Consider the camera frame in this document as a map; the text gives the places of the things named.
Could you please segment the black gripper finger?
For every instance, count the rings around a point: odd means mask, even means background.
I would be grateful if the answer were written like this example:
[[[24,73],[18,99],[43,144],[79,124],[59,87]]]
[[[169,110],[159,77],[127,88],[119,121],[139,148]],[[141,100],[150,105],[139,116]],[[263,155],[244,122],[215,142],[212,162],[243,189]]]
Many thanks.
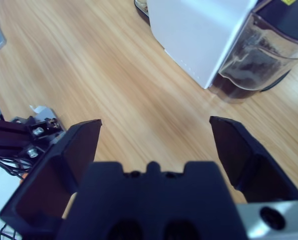
[[[219,160],[247,202],[298,200],[298,189],[264,146],[238,121],[211,116]]]
[[[0,211],[0,218],[23,237],[53,237],[62,215],[94,161],[102,121],[71,126],[29,172]]]

